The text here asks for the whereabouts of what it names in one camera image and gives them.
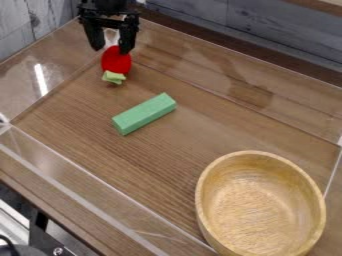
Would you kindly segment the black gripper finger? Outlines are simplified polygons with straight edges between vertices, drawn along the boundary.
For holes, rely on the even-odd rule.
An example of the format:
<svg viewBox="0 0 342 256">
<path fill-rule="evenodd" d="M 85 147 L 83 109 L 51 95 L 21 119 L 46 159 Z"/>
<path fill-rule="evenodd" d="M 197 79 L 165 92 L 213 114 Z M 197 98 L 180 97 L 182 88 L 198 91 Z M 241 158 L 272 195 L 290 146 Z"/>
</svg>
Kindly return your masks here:
<svg viewBox="0 0 342 256">
<path fill-rule="evenodd" d="M 126 26 L 119 30 L 119 50 L 122 55 L 127 55 L 136 48 L 136 40 L 140 28 L 137 26 Z"/>
<path fill-rule="evenodd" d="M 99 51 L 106 45 L 103 28 L 89 20 L 83 22 L 83 26 L 90 45 L 95 51 Z"/>
</svg>

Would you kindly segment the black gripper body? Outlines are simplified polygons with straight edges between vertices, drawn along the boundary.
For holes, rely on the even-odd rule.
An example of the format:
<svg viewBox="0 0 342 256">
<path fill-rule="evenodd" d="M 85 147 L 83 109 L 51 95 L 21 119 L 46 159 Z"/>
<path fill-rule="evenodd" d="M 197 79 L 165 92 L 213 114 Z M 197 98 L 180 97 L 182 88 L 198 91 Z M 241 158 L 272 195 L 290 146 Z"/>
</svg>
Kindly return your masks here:
<svg viewBox="0 0 342 256">
<path fill-rule="evenodd" d="M 129 8 L 127 0 L 81 0 L 79 22 L 101 28 L 140 27 L 140 12 Z"/>
</svg>

